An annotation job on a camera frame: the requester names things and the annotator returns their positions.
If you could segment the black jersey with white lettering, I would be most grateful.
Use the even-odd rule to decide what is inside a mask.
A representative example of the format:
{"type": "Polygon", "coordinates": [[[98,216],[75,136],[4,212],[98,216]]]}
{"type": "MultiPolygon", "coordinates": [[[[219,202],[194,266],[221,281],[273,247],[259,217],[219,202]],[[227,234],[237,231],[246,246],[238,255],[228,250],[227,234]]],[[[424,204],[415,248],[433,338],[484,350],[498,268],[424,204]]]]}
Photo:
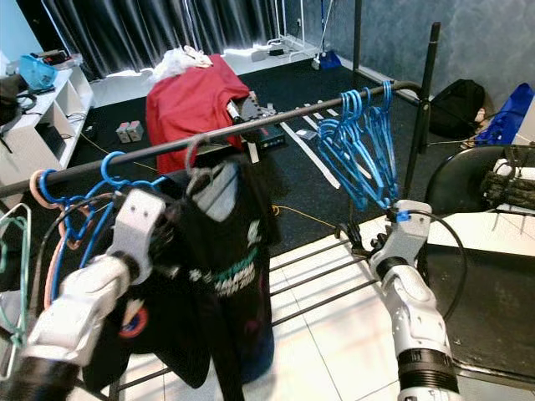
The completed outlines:
{"type": "Polygon", "coordinates": [[[270,200],[243,156],[171,179],[188,253],[181,276],[194,283],[222,398],[245,401],[243,385],[270,370],[275,348],[268,248],[278,225],[270,200]]]}

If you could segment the grey plastic hanger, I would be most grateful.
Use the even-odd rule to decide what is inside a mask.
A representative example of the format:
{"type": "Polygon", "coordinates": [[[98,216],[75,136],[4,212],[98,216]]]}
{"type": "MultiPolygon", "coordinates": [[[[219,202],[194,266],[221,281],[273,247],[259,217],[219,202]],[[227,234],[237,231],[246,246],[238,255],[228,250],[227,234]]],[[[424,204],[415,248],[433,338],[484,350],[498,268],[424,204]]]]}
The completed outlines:
{"type": "Polygon", "coordinates": [[[211,186],[211,181],[214,180],[215,173],[211,171],[214,165],[200,169],[195,167],[196,156],[199,154],[200,145],[205,144],[213,148],[209,150],[209,154],[214,154],[217,157],[217,163],[219,160],[224,160],[226,157],[240,153],[240,149],[236,146],[230,144],[225,145],[225,140],[211,141],[207,138],[207,134],[199,134],[192,138],[192,142],[188,145],[188,150],[185,154],[185,172],[190,177],[190,183],[186,187],[185,195],[190,198],[195,198],[195,195],[198,195],[199,192],[206,190],[207,187],[211,186]]]}

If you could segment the blue plastic hanger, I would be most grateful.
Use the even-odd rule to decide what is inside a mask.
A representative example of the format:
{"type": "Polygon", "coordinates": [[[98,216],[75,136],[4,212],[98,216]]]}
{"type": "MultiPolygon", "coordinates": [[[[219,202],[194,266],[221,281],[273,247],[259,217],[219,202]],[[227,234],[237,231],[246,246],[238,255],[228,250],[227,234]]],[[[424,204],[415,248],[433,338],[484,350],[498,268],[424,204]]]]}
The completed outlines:
{"type": "Polygon", "coordinates": [[[122,155],[122,150],[115,150],[107,154],[102,164],[99,166],[99,174],[102,176],[99,183],[90,188],[83,195],[72,195],[72,197],[56,198],[50,195],[47,190],[46,179],[53,172],[47,172],[46,175],[39,179],[39,187],[46,199],[51,202],[61,203],[59,216],[53,225],[46,230],[44,241],[48,241],[51,233],[57,231],[59,240],[53,251],[48,271],[45,274],[45,284],[43,284],[43,306],[49,308],[51,302],[59,294],[59,265],[64,259],[64,251],[68,248],[66,241],[80,238],[82,241],[88,237],[88,244],[84,246],[83,260],[80,266],[88,261],[89,253],[94,248],[97,238],[100,236],[103,224],[110,218],[112,210],[115,208],[115,198],[121,195],[121,191],[127,187],[148,187],[151,190],[157,190],[158,185],[163,183],[164,177],[156,177],[155,180],[127,180],[122,176],[112,175],[108,171],[108,165],[115,157],[122,155]]]}
{"type": "Polygon", "coordinates": [[[391,203],[399,197],[398,169],[390,126],[390,105],[393,99],[393,88],[390,81],[381,84],[382,93],[379,104],[372,104],[372,90],[358,90],[363,97],[364,115],[360,118],[360,126],[364,130],[364,144],[374,152],[375,160],[385,178],[385,194],[391,203]]]}
{"type": "Polygon", "coordinates": [[[363,97],[350,90],[341,94],[341,100],[343,111],[339,117],[318,124],[318,155],[359,210],[366,210],[371,204],[385,209],[389,206],[385,178],[374,152],[364,144],[364,130],[360,126],[363,97]]]}
{"type": "Polygon", "coordinates": [[[382,85],[380,103],[374,91],[349,90],[340,95],[338,117],[318,123],[316,150],[339,180],[356,209],[385,210],[398,199],[398,171],[390,126],[391,85],[382,85]]]}

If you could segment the green plastic hanger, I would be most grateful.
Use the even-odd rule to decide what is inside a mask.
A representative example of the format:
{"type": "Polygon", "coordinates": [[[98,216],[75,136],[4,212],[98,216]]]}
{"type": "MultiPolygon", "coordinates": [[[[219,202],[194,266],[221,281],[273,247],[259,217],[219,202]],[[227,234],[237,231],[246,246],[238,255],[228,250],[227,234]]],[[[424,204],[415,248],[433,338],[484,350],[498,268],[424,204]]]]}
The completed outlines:
{"type": "Polygon", "coordinates": [[[1,241],[0,246],[0,272],[18,272],[17,290],[4,291],[0,295],[1,328],[7,329],[11,336],[8,342],[8,360],[1,369],[1,382],[11,378],[14,371],[18,351],[23,347],[29,332],[29,290],[30,290],[30,233],[32,226],[32,211],[27,204],[19,203],[7,211],[0,219],[1,236],[8,226],[16,226],[22,231],[22,238],[18,241],[19,253],[17,262],[8,255],[14,249],[1,241]]]}

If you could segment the orange plastic hanger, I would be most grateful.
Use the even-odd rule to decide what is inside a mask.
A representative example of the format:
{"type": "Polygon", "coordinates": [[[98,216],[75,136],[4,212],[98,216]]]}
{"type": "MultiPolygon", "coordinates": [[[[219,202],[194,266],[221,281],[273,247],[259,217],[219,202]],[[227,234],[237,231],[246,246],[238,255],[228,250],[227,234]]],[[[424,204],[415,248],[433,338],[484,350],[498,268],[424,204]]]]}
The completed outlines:
{"type": "MultiPolygon", "coordinates": [[[[41,190],[39,179],[46,175],[47,172],[51,172],[51,170],[38,170],[31,175],[29,179],[29,191],[31,192],[31,196],[35,199],[35,201],[37,201],[40,206],[45,207],[45,209],[61,209],[61,203],[47,200],[41,190]]],[[[76,240],[68,239],[66,241],[66,246],[68,246],[69,249],[72,249],[72,251],[76,251],[76,249],[80,248],[81,245],[83,245],[83,241],[81,241],[80,238],[76,238],[76,240]]]]}

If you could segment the black round chair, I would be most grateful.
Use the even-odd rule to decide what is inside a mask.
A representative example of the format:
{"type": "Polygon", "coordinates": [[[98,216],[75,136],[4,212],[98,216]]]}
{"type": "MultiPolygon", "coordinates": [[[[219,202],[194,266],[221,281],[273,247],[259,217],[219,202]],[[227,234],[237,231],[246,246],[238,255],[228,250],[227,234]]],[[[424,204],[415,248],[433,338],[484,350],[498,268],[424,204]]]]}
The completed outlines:
{"type": "Polygon", "coordinates": [[[470,211],[505,211],[535,216],[535,211],[515,206],[490,206],[481,191],[484,175],[498,158],[520,158],[521,165],[535,165],[535,145],[487,145],[463,150],[447,158],[431,177],[425,203],[439,214],[470,211]]]}

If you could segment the white bench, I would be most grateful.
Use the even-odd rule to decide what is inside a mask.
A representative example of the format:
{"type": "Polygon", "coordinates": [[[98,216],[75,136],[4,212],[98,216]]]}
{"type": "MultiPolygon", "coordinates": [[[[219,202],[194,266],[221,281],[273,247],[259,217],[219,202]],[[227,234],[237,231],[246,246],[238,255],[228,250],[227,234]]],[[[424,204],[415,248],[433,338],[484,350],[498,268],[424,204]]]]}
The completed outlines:
{"type": "Polygon", "coordinates": [[[497,213],[455,214],[443,218],[467,251],[535,256],[535,217],[497,213]]]}

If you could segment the black metal clothes rack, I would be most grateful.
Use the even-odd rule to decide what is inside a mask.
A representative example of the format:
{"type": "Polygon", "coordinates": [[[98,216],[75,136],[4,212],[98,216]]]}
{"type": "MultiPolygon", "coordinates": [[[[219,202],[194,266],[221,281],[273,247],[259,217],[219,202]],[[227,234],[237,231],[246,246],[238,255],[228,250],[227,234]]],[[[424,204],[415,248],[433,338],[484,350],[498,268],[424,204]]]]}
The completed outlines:
{"type": "MultiPolygon", "coordinates": [[[[393,83],[394,99],[397,102],[412,103],[412,107],[414,108],[413,129],[410,134],[410,140],[406,144],[406,157],[404,167],[402,167],[404,179],[402,179],[401,192],[404,195],[411,195],[416,167],[420,163],[421,154],[425,152],[427,136],[431,132],[429,130],[429,119],[431,118],[431,85],[433,76],[435,76],[436,61],[439,58],[442,31],[442,22],[433,22],[431,24],[431,33],[429,33],[427,49],[425,50],[424,56],[423,76],[421,76],[420,82],[409,83],[409,81],[395,80],[393,83]]],[[[228,129],[210,131],[209,137],[224,138],[226,136],[237,136],[241,131],[260,129],[260,127],[265,125],[279,124],[283,127],[284,131],[287,131],[291,141],[302,149],[304,158],[309,160],[309,163],[313,163],[316,158],[311,155],[311,149],[298,137],[293,129],[290,129],[289,124],[290,122],[301,119],[304,121],[306,127],[309,128],[317,122],[313,117],[315,114],[323,114],[324,112],[329,112],[331,109],[340,109],[341,107],[343,107],[343,100],[340,97],[339,99],[322,100],[320,103],[306,104],[306,106],[298,107],[294,110],[279,112],[274,117],[254,119],[252,122],[237,124],[228,127],[228,129]]],[[[134,152],[127,153],[126,155],[115,157],[110,161],[110,165],[139,163],[139,161],[148,160],[148,158],[171,152],[171,150],[182,149],[185,145],[186,141],[182,139],[160,146],[153,146],[152,149],[134,150],[134,152]]],[[[76,165],[75,167],[70,167],[57,173],[51,172],[46,179],[47,190],[49,191],[50,186],[64,185],[69,183],[70,180],[77,180],[80,177],[91,176],[99,179],[99,166],[102,164],[102,160],[95,160],[85,165],[76,165]]],[[[15,184],[3,184],[0,190],[1,195],[8,201],[17,201],[24,192],[30,192],[30,177],[28,176],[26,180],[15,184]]],[[[340,253],[343,249],[348,249],[344,243],[341,243],[335,237],[335,228],[333,229],[332,236],[326,236],[321,241],[324,245],[317,249],[313,249],[310,244],[305,244],[288,251],[291,256],[289,260],[278,265],[273,265],[273,277],[282,280],[286,277],[284,270],[290,267],[290,265],[302,263],[309,265],[313,263],[316,257],[328,255],[330,252],[340,253]]],[[[359,259],[348,253],[347,256],[340,257],[337,265],[318,265],[313,275],[305,277],[304,280],[298,280],[298,282],[288,282],[287,286],[275,289],[274,295],[276,297],[279,297],[279,295],[288,295],[291,298],[288,305],[291,310],[278,312],[273,324],[277,329],[286,329],[286,332],[297,332],[298,327],[307,329],[317,313],[322,314],[325,318],[347,317],[350,311],[353,310],[353,307],[345,307],[340,303],[352,294],[358,294],[363,298],[363,301],[370,302],[370,304],[382,304],[378,277],[375,274],[374,268],[368,266],[364,262],[364,259],[359,259]],[[348,289],[329,295],[329,297],[326,297],[324,292],[317,291],[316,295],[318,299],[313,304],[303,302],[303,299],[299,297],[298,290],[301,290],[302,287],[308,286],[310,283],[324,283],[335,272],[341,272],[348,267],[354,267],[356,271],[360,272],[360,275],[364,278],[363,281],[359,284],[351,284],[348,289]]],[[[87,386],[81,382],[76,382],[75,390],[83,391],[85,397],[91,401],[121,401],[131,389],[144,389],[146,384],[156,379],[160,382],[160,388],[156,389],[154,394],[156,400],[161,400],[166,392],[167,384],[177,381],[177,376],[170,369],[160,368],[134,378],[127,378],[123,374],[118,381],[111,383],[107,387],[106,393],[87,389],[87,386]]]]}

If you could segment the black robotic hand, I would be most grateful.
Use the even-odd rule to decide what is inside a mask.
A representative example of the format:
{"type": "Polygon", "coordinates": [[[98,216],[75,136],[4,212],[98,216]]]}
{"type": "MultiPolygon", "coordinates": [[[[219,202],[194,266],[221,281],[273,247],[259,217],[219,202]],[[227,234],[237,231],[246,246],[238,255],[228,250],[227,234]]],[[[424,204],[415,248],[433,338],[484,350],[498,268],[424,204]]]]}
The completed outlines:
{"type": "Polygon", "coordinates": [[[498,158],[484,175],[481,192],[490,206],[535,211],[535,165],[522,165],[520,158],[498,158]]]}

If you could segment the grey machine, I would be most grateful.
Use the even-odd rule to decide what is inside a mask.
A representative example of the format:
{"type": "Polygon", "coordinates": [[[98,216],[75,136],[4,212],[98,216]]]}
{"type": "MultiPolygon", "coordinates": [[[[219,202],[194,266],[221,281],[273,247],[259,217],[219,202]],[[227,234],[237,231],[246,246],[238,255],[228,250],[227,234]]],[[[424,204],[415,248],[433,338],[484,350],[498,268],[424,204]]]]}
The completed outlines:
{"type": "MultiPolygon", "coordinates": [[[[229,100],[227,111],[234,124],[257,121],[258,119],[274,117],[274,115],[278,114],[273,104],[267,104],[267,106],[259,104],[255,92],[249,92],[249,95],[243,97],[243,99],[229,100]]],[[[255,148],[256,150],[282,148],[287,144],[287,135],[279,124],[265,125],[260,129],[243,131],[241,137],[248,148],[255,148]]]]}

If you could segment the black backpack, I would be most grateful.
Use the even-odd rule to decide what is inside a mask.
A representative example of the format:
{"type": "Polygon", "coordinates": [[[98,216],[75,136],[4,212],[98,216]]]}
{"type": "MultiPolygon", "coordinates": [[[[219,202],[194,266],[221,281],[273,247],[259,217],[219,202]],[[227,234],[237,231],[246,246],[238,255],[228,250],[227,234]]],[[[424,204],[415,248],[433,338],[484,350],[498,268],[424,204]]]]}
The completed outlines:
{"type": "Polygon", "coordinates": [[[474,80],[458,79],[431,100],[429,130],[448,139],[474,135],[478,111],[485,106],[486,90],[474,80]]]}

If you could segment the blue broom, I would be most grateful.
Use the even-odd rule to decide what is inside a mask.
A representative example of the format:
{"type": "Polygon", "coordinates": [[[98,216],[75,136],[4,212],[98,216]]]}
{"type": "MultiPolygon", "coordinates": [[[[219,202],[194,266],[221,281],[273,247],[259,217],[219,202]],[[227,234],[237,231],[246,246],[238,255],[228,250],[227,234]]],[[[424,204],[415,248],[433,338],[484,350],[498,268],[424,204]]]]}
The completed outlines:
{"type": "Polygon", "coordinates": [[[334,0],[318,0],[318,4],[320,4],[321,38],[318,42],[318,51],[311,58],[311,68],[313,70],[336,69],[341,66],[340,58],[335,50],[326,46],[326,32],[328,32],[329,22],[331,22],[334,0]]]}

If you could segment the blue bag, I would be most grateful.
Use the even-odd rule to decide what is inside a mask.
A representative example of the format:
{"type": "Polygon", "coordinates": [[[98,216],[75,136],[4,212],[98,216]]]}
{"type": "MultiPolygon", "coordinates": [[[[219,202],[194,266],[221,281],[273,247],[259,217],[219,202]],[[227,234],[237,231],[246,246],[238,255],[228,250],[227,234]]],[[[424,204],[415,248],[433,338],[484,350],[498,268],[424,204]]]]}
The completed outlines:
{"type": "Polygon", "coordinates": [[[519,84],[503,107],[490,119],[490,124],[475,137],[475,145],[511,145],[535,99],[535,90],[528,83],[519,84]]]}

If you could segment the red cloth cover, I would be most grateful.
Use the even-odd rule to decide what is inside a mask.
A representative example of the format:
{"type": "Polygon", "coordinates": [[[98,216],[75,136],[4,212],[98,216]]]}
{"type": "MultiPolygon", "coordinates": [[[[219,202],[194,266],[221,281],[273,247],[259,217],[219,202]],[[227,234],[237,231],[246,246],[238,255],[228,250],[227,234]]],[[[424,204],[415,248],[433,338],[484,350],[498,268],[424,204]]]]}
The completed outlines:
{"type": "Polygon", "coordinates": [[[233,125],[228,104],[247,99],[248,86],[221,54],[211,54],[210,68],[197,66],[154,84],[146,96],[145,127],[153,145],[233,125]]]}

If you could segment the white power strip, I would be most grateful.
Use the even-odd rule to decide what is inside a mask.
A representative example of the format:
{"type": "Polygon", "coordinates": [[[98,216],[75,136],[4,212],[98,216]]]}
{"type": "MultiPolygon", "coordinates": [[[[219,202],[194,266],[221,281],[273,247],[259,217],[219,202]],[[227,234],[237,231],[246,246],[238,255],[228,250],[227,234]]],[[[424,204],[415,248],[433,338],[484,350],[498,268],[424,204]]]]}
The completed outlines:
{"type": "Polygon", "coordinates": [[[319,50],[320,48],[304,41],[304,39],[292,37],[292,35],[283,35],[281,38],[270,39],[263,45],[253,46],[249,58],[251,62],[270,60],[292,63],[305,58],[312,58],[316,56],[319,50]]]}

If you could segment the black t-shirt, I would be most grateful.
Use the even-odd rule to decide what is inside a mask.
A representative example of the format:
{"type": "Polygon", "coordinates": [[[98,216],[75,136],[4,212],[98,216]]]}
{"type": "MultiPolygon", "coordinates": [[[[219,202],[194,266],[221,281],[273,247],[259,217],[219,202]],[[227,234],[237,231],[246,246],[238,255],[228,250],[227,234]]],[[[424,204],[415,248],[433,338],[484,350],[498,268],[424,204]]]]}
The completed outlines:
{"type": "Polygon", "coordinates": [[[121,215],[160,211],[150,225],[146,259],[149,274],[130,287],[104,318],[92,358],[83,369],[87,389],[100,391],[118,381],[131,355],[152,354],[192,388],[206,382],[209,352],[200,344],[201,332],[190,280],[191,251],[177,230],[182,204],[171,195],[132,190],[121,215]]]}

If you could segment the white plastic wrapping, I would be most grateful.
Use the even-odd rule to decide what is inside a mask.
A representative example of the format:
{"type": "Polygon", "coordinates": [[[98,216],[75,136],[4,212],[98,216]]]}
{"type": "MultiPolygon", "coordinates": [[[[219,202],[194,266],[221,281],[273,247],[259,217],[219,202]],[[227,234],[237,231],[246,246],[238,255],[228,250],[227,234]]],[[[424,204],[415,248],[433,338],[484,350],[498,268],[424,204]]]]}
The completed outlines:
{"type": "Polygon", "coordinates": [[[212,65],[213,61],[209,56],[192,46],[173,48],[164,54],[163,61],[154,66],[152,74],[150,74],[150,81],[158,83],[163,79],[182,75],[188,69],[207,69],[212,65]]]}

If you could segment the teal bag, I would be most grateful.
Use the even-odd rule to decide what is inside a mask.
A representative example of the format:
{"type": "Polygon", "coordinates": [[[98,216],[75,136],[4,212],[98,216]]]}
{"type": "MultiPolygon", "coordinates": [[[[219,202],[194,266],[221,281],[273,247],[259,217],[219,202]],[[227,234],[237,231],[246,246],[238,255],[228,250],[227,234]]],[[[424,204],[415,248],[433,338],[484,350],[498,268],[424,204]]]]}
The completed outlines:
{"type": "Polygon", "coordinates": [[[41,58],[24,54],[19,59],[18,72],[32,92],[42,93],[54,90],[58,70],[46,64],[41,58]]]}

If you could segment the white shelf unit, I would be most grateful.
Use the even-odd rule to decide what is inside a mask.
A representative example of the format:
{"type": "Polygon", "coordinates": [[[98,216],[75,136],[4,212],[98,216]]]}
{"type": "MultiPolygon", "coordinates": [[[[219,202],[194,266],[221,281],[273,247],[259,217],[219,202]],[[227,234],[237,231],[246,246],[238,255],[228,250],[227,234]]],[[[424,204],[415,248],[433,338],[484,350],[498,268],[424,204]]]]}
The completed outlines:
{"type": "Polygon", "coordinates": [[[83,70],[61,70],[54,91],[37,96],[35,106],[1,134],[0,183],[15,184],[37,170],[68,168],[94,93],[83,70]]]}

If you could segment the black curtain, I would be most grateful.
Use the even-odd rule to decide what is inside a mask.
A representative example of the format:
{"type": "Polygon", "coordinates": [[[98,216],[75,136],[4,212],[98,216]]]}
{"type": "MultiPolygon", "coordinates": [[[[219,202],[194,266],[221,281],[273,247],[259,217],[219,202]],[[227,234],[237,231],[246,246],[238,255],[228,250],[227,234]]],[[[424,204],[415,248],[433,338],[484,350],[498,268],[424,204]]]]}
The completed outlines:
{"type": "Polygon", "coordinates": [[[206,54],[282,34],[278,0],[42,0],[66,48],[92,79],[153,68],[167,51],[206,54]]]}

